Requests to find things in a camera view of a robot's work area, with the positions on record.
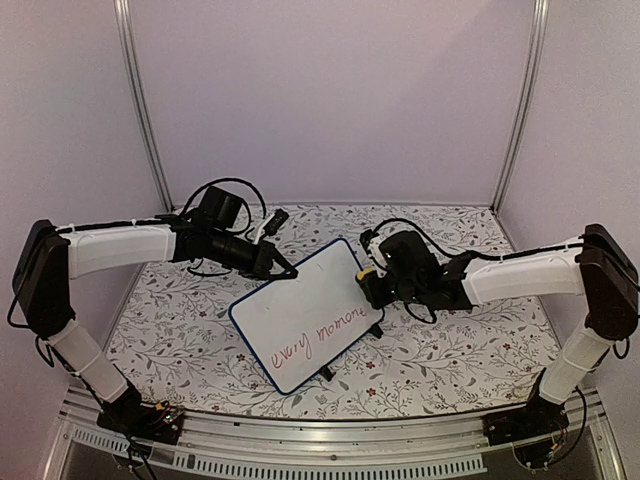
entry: white board with blue border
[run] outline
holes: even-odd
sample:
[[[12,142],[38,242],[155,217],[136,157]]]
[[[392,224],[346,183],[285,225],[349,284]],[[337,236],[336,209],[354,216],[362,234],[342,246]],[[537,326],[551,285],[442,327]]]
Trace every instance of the white board with blue border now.
[[[298,278],[254,290],[229,318],[276,389],[288,395],[384,318],[355,281],[349,243],[334,240],[296,265]]]

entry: metal base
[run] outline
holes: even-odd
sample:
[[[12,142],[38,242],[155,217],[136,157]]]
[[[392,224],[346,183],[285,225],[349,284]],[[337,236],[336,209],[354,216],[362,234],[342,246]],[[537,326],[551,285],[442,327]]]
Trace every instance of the metal base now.
[[[182,424],[184,422],[184,416],[178,415],[175,420],[170,424],[165,423],[162,418],[158,419],[158,411],[155,407],[140,406],[140,418],[155,418],[155,423],[146,423],[144,428],[136,429],[132,436],[141,438],[144,440],[151,440],[152,442],[166,443],[167,445],[177,445],[180,434],[182,433]],[[130,434],[131,432],[125,432],[120,425],[113,422],[112,417],[104,412],[100,412],[98,415],[97,425],[106,430],[112,432],[122,433],[123,435]]]
[[[483,432],[489,445],[518,442],[541,435],[550,435],[569,427],[569,419],[561,405],[556,409],[527,405],[515,410],[486,415],[482,419]]]

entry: handwritten text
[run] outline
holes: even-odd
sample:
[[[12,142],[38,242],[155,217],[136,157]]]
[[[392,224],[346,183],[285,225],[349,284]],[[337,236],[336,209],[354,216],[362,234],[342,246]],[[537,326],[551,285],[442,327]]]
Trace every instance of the handwritten text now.
[[[340,330],[340,327],[342,327],[343,325],[348,325],[358,317],[366,317],[366,316],[367,314],[364,310],[354,309],[351,312],[348,312],[343,317],[340,317],[339,319],[334,320],[333,323],[329,325],[325,325],[321,329],[316,330],[316,334],[318,335],[318,340],[320,342],[324,342],[325,339],[329,338],[335,332]]]
[[[313,356],[313,352],[311,351],[311,343],[309,342],[309,338],[307,337],[306,333],[303,333],[300,336],[300,340],[298,340],[293,345],[287,345],[279,352],[271,355],[271,363],[275,368],[280,368],[287,360],[289,360],[298,352],[304,352],[307,360],[311,360],[311,357]]]

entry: metal frame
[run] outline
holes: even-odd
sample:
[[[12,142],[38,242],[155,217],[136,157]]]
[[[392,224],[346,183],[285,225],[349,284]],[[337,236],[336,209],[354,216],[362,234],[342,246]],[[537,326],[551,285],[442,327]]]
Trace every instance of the metal frame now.
[[[491,202],[491,209],[500,214],[504,205],[509,183],[513,175],[513,169],[516,164],[522,139],[524,137],[524,128],[527,123],[527,117],[531,107],[533,91],[538,77],[538,69],[540,66],[540,58],[542,56],[542,47],[544,44],[544,34],[547,27],[547,17],[549,12],[549,0],[535,0],[533,13],[533,24],[531,26],[531,37],[529,41],[529,54],[527,56],[527,68],[525,71],[522,90],[520,91],[520,99],[518,101],[518,109],[513,122],[511,136],[509,137],[509,145],[507,154],[500,171],[500,177],[496,191]]]
[[[116,20],[118,23],[118,32],[120,33],[120,45],[122,46],[122,55],[124,65],[129,78],[129,87],[131,88],[131,96],[133,105],[138,117],[140,134],[144,142],[147,159],[151,167],[151,174],[158,190],[158,196],[162,202],[162,206],[167,212],[174,209],[171,193],[167,178],[162,168],[160,153],[156,143],[153,127],[151,125],[151,117],[149,108],[145,99],[144,90],[142,88],[142,78],[140,76],[140,65],[138,64],[138,56],[134,43],[133,24],[131,22],[131,13],[129,10],[129,0],[114,0]]]
[[[588,426],[594,441],[601,442],[598,458],[602,474],[605,479],[623,479],[598,393],[588,389],[585,394]],[[577,395],[567,401],[569,430],[580,427],[582,408]],[[63,427],[52,458],[65,457],[72,441],[124,456],[126,440],[122,435],[96,427],[98,413],[91,395],[83,388],[72,387],[60,411]],[[150,456],[153,465],[216,478],[300,480],[306,472],[307,478],[314,479],[336,480],[348,478],[349,474],[355,479],[373,479],[385,478],[381,472],[387,471],[394,472],[389,478],[393,475],[398,480],[452,478],[467,473],[462,471],[463,465],[468,473],[483,471],[483,454],[511,448],[512,444],[489,446],[482,433],[485,413],[318,422],[186,412],[177,446],[147,444],[153,447]],[[531,438],[516,445],[543,438]],[[424,475],[423,468],[433,473]],[[48,469],[45,479],[59,479],[60,471],[61,467]]]
[[[131,88],[133,103],[138,117],[140,133],[145,145],[147,158],[149,159],[149,166],[151,167],[151,173],[158,190],[160,201],[162,202],[165,210],[170,212],[175,209],[175,205],[169,191],[169,185],[160,159],[158,145],[153,133],[149,108],[144,95],[140,66],[138,64],[138,57],[134,42],[133,23],[131,21],[129,0],[114,0],[114,4],[124,64],[129,78],[129,86]],[[549,0],[535,0],[533,22],[529,39],[529,52],[527,55],[525,76],[520,91],[518,108],[516,110],[516,116],[511,129],[507,153],[500,171],[498,184],[490,204],[490,208],[496,212],[497,215],[499,215],[504,204],[507,189],[511,181],[513,169],[524,136],[524,128],[538,76],[538,68],[540,65],[547,25],[548,10]]]

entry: floral tablecloth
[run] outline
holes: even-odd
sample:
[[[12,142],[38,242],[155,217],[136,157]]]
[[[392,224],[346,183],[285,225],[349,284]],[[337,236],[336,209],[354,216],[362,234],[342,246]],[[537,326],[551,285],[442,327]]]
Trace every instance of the floral tablecloth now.
[[[486,208],[304,205],[286,210],[291,218],[273,240],[292,262],[344,237],[360,262],[369,265],[358,236],[389,217],[413,220],[452,252],[510,249]],[[330,382],[317,375],[283,396],[227,315],[233,301],[260,283],[235,273],[194,277],[187,266],[146,266],[108,347],[110,358],[147,399],[278,418],[456,413],[525,400],[537,373],[558,353],[535,299],[499,301],[471,313],[438,312],[435,325],[420,323],[394,305],[381,324],[384,336],[366,335],[335,360]],[[204,265],[205,271],[218,268]]]

